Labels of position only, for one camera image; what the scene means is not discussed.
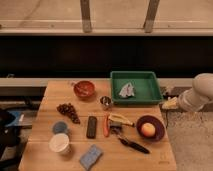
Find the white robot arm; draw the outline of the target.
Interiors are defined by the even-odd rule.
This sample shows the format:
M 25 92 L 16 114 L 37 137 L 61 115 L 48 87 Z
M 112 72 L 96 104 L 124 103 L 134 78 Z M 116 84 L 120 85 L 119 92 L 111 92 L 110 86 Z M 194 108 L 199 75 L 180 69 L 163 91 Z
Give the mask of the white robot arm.
M 193 79 L 190 89 L 165 101 L 162 108 L 197 112 L 210 102 L 213 102 L 213 73 L 202 73 Z

